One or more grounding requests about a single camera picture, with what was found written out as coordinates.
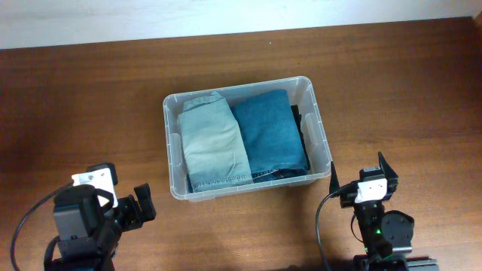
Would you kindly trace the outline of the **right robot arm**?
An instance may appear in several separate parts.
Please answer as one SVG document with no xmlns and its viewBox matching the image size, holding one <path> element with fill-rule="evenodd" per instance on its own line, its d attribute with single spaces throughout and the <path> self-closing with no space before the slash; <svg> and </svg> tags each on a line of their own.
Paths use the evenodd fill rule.
<svg viewBox="0 0 482 271">
<path fill-rule="evenodd" d="M 340 207 L 352 208 L 352 220 L 358 223 L 364 255 L 353 258 L 355 270 L 439 270 L 429 257 L 409 260 L 414 235 L 414 219 L 397 210 L 386 211 L 384 202 L 398 187 L 398 175 L 378 153 L 379 165 L 362 169 L 359 178 L 341 186 L 334 164 L 331 164 L 329 197 L 339 198 Z"/>
</svg>

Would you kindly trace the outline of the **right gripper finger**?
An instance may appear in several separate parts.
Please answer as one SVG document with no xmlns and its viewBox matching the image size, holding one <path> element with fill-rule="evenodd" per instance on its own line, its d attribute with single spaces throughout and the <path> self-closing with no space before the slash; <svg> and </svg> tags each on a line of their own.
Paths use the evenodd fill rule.
<svg viewBox="0 0 482 271">
<path fill-rule="evenodd" d="M 393 170 L 393 168 L 386 162 L 385 157 L 382 152 L 378 152 L 378 159 L 380 168 L 387 179 L 398 179 L 398 174 Z"/>
<path fill-rule="evenodd" d="M 331 178 L 329 183 L 329 193 L 335 193 L 340 189 L 336 168 L 334 162 L 331 161 Z"/>
</svg>

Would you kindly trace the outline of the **light grey jeans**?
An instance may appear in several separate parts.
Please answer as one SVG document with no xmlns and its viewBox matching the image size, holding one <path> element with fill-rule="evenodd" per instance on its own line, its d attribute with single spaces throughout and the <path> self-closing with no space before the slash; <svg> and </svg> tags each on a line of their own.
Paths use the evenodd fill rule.
<svg viewBox="0 0 482 271">
<path fill-rule="evenodd" d="M 239 124 L 223 96 L 213 92 L 185 102 L 178 124 L 193 192 L 253 182 Z"/>
</svg>

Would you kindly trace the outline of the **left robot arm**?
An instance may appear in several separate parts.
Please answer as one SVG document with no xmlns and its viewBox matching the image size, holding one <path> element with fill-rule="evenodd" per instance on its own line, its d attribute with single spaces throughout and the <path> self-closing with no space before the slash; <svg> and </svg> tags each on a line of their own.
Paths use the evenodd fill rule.
<svg viewBox="0 0 482 271">
<path fill-rule="evenodd" d="M 113 270 L 123 233 L 156 217 L 148 184 L 134 188 L 114 206 L 114 195 L 92 185 L 68 188 L 54 198 L 58 236 L 44 254 L 46 270 Z"/>
</svg>

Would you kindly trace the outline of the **blue jeans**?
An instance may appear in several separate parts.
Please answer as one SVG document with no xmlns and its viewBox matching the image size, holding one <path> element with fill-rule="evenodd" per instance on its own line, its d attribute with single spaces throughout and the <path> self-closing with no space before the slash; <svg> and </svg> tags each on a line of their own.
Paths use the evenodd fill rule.
<svg viewBox="0 0 482 271">
<path fill-rule="evenodd" d="M 272 90 L 234 105 L 253 182 L 308 173 L 309 163 L 286 90 Z"/>
</svg>

